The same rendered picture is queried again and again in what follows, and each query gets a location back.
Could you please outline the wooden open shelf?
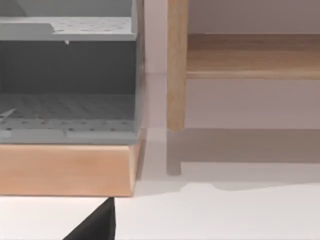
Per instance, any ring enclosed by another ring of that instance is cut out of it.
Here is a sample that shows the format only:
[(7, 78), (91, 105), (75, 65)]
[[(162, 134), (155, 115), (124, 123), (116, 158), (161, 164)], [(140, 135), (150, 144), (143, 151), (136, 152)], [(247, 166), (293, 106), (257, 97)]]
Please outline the wooden open shelf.
[(185, 127), (187, 79), (320, 81), (320, 34), (188, 32), (189, 0), (167, 0), (167, 127)]

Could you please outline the grey pierced drawer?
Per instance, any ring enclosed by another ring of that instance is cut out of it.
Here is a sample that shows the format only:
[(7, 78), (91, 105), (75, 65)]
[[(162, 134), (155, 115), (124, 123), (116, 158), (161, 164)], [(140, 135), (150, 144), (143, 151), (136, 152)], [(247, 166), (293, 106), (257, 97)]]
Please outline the grey pierced drawer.
[(0, 0), (0, 144), (135, 144), (144, 16), (144, 0)]

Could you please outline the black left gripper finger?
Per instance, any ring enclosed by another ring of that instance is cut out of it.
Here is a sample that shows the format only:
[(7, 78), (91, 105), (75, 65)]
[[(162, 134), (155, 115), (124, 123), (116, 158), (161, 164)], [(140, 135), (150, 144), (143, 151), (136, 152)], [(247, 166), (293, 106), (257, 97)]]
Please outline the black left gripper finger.
[(115, 240), (115, 198), (109, 197), (63, 240)]

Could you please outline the pale wooden drawer front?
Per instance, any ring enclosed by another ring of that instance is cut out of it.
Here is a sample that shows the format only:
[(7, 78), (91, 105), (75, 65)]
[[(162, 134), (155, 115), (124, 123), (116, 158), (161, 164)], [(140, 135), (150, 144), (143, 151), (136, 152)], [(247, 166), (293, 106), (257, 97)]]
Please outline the pale wooden drawer front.
[(131, 197), (146, 133), (131, 145), (0, 144), (0, 195)]

